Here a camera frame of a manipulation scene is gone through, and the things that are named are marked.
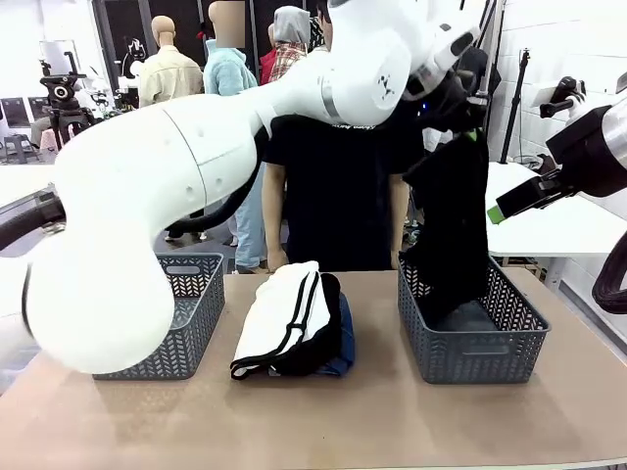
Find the mannequin in black jacket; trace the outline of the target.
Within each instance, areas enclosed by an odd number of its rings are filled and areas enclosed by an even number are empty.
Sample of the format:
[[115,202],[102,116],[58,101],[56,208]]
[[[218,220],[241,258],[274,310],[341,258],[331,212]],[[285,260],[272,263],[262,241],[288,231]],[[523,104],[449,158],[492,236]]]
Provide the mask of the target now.
[[458,61],[461,83],[469,96],[475,96],[487,73],[488,54],[470,46]]

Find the person in black t-shirt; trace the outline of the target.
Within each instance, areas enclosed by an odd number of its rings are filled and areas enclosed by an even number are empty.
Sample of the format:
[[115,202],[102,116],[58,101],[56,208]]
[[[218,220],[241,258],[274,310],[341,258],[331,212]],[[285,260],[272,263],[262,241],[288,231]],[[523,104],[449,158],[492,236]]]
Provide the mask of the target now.
[[263,195],[283,197],[281,247],[289,263],[392,270],[392,203],[410,202],[403,175],[423,154],[422,132],[405,117],[373,128],[275,119]]

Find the mannequin with gray hood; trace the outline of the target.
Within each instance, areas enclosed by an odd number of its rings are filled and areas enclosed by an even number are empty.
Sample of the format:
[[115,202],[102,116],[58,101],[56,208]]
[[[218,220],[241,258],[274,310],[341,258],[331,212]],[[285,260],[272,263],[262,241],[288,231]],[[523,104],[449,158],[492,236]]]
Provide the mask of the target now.
[[308,54],[311,41],[311,16],[304,9],[282,6],[275,10],[268,27],[272,50],[261,58],[261,85],[283,76],[292,65]]

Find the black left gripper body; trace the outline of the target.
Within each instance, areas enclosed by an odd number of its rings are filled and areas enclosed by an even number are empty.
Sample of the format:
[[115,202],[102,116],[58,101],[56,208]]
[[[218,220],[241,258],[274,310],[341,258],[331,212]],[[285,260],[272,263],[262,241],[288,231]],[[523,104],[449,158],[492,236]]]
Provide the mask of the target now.
[[440,85],[419,101],[421,128],[463,133],[483,126],[487,103],[476,96],[478,80],[469,70],[449,70]]

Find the thin black shirt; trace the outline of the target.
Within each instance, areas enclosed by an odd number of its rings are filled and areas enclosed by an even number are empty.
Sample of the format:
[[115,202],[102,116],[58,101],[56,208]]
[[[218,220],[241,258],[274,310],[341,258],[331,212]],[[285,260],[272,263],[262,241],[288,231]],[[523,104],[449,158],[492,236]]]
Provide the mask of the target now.
[[487,141],[485,146],[468,144],[460,134],[403,176],[424,216],[405,260],[429,288],[417,304],[432,329],[458,307],[485,293],[488,166]]

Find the folded blue jeans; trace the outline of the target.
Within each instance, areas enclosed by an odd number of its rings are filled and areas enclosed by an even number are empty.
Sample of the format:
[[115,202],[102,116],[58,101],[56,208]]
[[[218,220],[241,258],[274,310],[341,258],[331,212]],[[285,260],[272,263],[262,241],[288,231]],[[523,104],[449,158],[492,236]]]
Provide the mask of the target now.
[[343,377],[353,367],[356,359],[356,345],[353,327],[353,318],[346,296],[339,295],[341,313],[341,348],[338,354],[327,361],[317,371],[318,376]]

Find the mannequin in cream shirt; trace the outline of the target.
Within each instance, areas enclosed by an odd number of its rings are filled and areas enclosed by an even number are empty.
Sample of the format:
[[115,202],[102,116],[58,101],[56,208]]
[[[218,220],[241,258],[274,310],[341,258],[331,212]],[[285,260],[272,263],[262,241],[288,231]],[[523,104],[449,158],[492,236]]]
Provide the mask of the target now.
[[159,50],[144,62],[139,75],[139,108],[202,93],[200,66],[174,46],[173,20],[167,16],[155,16],[151,28]]

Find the gray stool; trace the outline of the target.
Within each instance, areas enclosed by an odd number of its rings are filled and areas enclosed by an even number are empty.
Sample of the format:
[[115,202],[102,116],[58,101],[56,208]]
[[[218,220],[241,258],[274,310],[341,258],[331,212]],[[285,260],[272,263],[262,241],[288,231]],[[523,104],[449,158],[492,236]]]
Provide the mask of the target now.
[[25,134],[15,134],[4,138],[5,161],[7,164],[26,165],[30,161],[40,162],[40,153]]

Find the gray perforated plastic basket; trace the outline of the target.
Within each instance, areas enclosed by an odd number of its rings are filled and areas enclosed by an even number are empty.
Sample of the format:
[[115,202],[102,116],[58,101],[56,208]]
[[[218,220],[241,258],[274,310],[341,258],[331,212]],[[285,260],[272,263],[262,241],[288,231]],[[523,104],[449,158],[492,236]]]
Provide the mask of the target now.
[[422,379],[433,385],[523,384],[529,381],[548,320],[489,258],[486,291],[436,315],[433,289],[418,268],[400,261],[398,310]]
[[158,254],[174,296],[174,314],[162,344],[125,370],[96,374],[99,381],[180,381],[197,371],[224,308],[223,255]]

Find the thick black sweater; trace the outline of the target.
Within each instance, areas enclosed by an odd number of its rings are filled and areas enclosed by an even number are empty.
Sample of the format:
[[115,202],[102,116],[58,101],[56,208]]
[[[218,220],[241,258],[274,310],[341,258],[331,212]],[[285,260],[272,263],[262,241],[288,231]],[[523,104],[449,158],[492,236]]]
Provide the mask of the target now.
[[[341,350],[339,280],[330,273],[318,274],[314,279],[313,291],[298,294],[296,313],[287,325],[288,333],[297,333],[297,342],[274,359],[267,370],[271,376],[304,377],[315,374]],[[313,324],[316,307],[326,307],[329,319],[323,320],[322,326],[311,333],[309,327]]]

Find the white table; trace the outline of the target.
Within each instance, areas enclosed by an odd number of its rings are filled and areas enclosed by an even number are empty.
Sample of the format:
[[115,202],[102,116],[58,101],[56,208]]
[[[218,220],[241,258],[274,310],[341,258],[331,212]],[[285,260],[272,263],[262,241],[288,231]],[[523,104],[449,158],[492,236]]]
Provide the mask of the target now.
[[576,261],[598,270],[627,232],[627,221],[581,196],[531,209],[500,224],[487,223],[491,255],[548,262],[545,285],[556,291]]
[[52,164],[0,164],[0,209],[47,189],[53,172]]

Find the person's left forearm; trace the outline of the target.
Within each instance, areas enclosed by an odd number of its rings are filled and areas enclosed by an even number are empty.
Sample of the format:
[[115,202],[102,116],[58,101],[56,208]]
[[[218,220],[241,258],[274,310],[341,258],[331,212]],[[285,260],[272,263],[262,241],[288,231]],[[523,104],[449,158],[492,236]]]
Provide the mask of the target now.
[[403,246],[404,227],[407,218],[408,206],[408,198],[392,203],[391,251],[393,253],[399,252]]

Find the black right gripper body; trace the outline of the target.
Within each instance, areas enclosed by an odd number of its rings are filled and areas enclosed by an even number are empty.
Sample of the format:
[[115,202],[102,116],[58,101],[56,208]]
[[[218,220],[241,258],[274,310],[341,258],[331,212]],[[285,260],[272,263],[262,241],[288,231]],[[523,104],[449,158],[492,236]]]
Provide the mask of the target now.
[[563,194],[596,198],[627,189],[627,105],[588,111],[547,141]]

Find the mannequin in light blue fleece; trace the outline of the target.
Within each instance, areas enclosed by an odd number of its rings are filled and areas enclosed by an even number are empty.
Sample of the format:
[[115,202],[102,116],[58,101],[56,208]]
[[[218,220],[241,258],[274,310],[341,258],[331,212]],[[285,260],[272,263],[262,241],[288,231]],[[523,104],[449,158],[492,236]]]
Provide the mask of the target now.
[[[215,0],[208,7],[214,36],[204,69],[205,91],[233,96],[258,85],[240,51],[245,44],[245,2]],[[265,272],[265,232],[262,213],[262,184],[265,168],[260,167],[248,196],[235,212],[230,225],[236,244],[235,268],[242,274]]]

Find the black light stand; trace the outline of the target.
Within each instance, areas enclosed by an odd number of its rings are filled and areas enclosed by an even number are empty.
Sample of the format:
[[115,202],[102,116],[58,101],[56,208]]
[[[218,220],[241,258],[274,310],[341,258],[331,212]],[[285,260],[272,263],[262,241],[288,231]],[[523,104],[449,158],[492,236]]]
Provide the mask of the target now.
[[528,67],[528,63],[530,60],[530,51],[528,48],[521,50],[520,61],[519,61],[519,71],[517,76],[517,81],[515,84],[514,94],[511,100],[510,112],[507,120],[506,133],[504,144],[501,151],[501,157],[499,159],[499,163],[504,165],[507,161],[508,150],[512,138],[512,133],[514,130],[515,119],[517,116],[517,112],[521,102],[521,93],[522,86],[524,82],[524,76],[526,73],[526,69]]

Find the person's right forearm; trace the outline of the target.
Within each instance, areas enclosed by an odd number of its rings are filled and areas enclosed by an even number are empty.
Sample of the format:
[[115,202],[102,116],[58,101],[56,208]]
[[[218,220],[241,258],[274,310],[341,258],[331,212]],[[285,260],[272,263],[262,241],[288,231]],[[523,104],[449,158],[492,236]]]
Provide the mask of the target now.
[[264,194],[263,215],[267,250],[269,253],[278,252],[282,249],[283,197],[275,194]]

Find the white shirt with black trim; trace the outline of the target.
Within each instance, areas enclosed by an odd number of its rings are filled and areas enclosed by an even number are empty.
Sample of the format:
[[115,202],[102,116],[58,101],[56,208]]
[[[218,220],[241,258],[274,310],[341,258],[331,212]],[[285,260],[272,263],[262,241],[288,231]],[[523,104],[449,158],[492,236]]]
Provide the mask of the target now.
[[[315,261],[286,264],[257,289],[230,363],[233,380],[242,381],[256,373],[268,374],[274,359],[296,344],[297,333],[288,333],[287,325],[296,313],[297,296],[313,291],[314,278],[321,273]],[[311,333],[329,319],[326,307],[316,307],[313,312]]]

